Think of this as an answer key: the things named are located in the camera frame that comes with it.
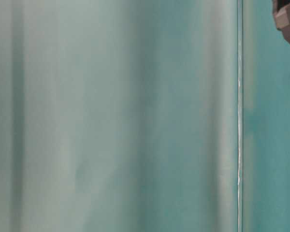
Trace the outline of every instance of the teal wall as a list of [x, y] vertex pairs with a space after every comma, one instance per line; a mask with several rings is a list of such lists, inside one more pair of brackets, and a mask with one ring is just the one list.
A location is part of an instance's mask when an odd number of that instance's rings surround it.
[[290, 231], [290, 45], [244, 1], [244, 231]]
[[237, 231], [236, 22], [235, 0], [0, 0], [0, 232]]

